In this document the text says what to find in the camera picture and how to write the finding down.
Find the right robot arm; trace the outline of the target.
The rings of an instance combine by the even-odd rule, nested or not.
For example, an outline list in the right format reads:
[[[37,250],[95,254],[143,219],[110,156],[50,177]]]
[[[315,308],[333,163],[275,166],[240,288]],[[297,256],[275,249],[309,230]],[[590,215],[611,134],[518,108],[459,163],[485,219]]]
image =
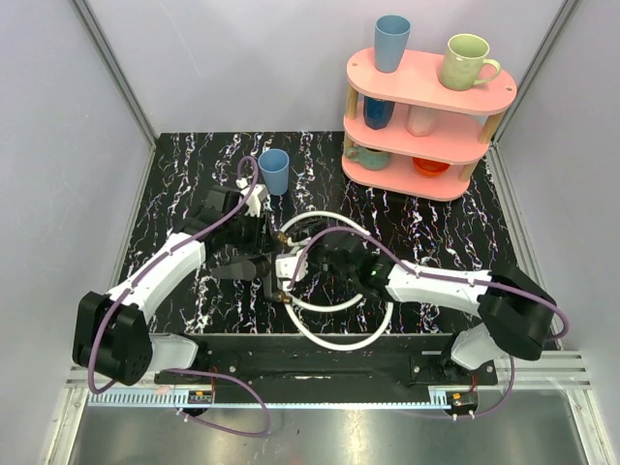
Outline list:
[[[454,271],[375,255],[362,238],[333,232],[310,249],[311,266],[349,279],[356,292],[384,302],[429,303],[480,319],[459,331],[440,359],[440,372],[461,384],[503,354],[538,360],[551,339],[553,298],[514,265],[495,271]]]

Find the black spray gun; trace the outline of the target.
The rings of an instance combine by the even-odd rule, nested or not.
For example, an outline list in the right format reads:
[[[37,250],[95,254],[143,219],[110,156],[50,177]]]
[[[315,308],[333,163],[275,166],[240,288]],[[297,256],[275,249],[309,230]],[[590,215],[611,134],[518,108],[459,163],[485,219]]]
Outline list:
[[[243,240],[235,245],[237,251],[229,261],[213,267],[211,275],[220,280],[254,281],[260,279],[263,293],[267,300],[277,303],[291,303],[276,276],[276,259],[284,252],[286,238],[281,233],[257,232],[252,239]]]

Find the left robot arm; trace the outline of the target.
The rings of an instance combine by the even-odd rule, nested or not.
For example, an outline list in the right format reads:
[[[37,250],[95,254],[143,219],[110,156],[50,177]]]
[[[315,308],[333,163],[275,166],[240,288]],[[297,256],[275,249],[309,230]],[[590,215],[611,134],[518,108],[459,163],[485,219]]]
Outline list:
[[[198,343],[152,333],[148,324],[174,289],[213,254],[228,246],[247,251],[259,246],[266,196],[262,184],[212,188],[138,271],[104,294],[87,293],[77,308],[73,362],[125,386],[168,369],[187,383],[201,382],[209,360],[199,354]]]

